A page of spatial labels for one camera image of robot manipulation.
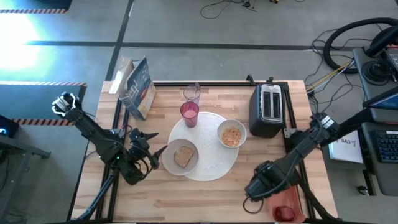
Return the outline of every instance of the clear glass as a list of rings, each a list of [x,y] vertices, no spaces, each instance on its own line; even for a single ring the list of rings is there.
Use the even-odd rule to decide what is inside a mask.
[[[195,102],[197,105],[199,105],[199,98],[200,98],[199,83],[187,86],[184,89],[184,97],[187,100],[187,102]]]

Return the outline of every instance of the food in bowl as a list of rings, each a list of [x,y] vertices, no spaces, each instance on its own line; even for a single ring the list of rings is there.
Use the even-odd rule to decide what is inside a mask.
[[[293,209],[288,206],[279,206],[275,209],[275,218],[278,222],[289,222],[293,221],[295,213]]]
[[[174,161],[177,163],[180,167],[185,168],[189,160],[193,157],[195,154],[195,151],[187,146],[182,146],[180,148],[179,152],[175,152],[174,154]]]
[[[240,130],[231,126],[224,130],[221,138],[226,146],[235,147],[241,141],[241,137],[242,133],[240,132]]]

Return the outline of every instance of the concrete floor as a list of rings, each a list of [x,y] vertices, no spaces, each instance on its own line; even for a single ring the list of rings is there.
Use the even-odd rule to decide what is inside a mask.
[[[114,52],[113,42],[118,39],[128,2],[74,0],[66,14],[0,14],[0,29],[3,30],[0,37],[0,80],[87,82],[83,108],[95,113],[101,85]],[[286,45],[309,46],[321,32],[360,19],[398,18],[398,6],[393,0],[307,0],[304,3],[281,0],[279,4],[258,0],[257,12],[232,4],[218,19],[202,18],[199,15],[201,7],[213,2],[135,0],[123,42],[262,44],[278,49]],[[219,7],[215,7],[205,12],[210,16],[218,10]],[[372,39],[377,32],[376,26],[362,27],[340,37],[336,45],[352,37]],[[46,46],[22,44],[29,40],[50,42]],[[67,41],[67,44],[55,41]],[[364,44],[368,43],[352,41],[348,46]],[[294,49],[121,47],[118,56],[122,54],[134,59],[146,55],[154,80],[243,80],[247,74],[255,79],[272,76],[276,80],[302,80],[313,73],[320,62],[319,56],[313,52]],[[323,64],[316,77],[329,72],[328,66]],[[357,75],[349,78],[360,84]],[[317,95],[318,100],[330,100],[344,83],[344,76],[336,77],[324,92]],[[361,105],[347,104],[357,98],[363,98],[360,88],[334,101],[326,112],[341,123],[361,110]],[[28,223],[64,221],[87,140],[74,127],[34,126],[22,126],[18,139],[52,151],[52,156],[48,161],[32,161],[14,208],[26,213]],[[364,184],[360,167],[341,169],[339,164],[327,158],[326,167],[340,218],[371,223],[398,221],[398,213],[393,210],[398,204],[397,197],[380,193],[375,197],[365,197],[357,193],[355,186]]]

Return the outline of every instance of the red cup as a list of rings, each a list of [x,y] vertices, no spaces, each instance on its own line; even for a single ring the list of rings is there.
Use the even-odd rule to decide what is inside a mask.
[[[180,112],[182,117],[184,118],[185,125],[189,128],[193,128],[197,125],[198,122],[198,114],[199,114],[199,106],[194,102],[186,102],[181,108]]]

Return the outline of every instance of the toaster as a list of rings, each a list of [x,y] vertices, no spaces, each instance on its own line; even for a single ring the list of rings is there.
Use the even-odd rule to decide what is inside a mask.
[[[249,130],[254,136],[273,138],[285,124],[285,101],[276,83],[258,84],[250,98]]]

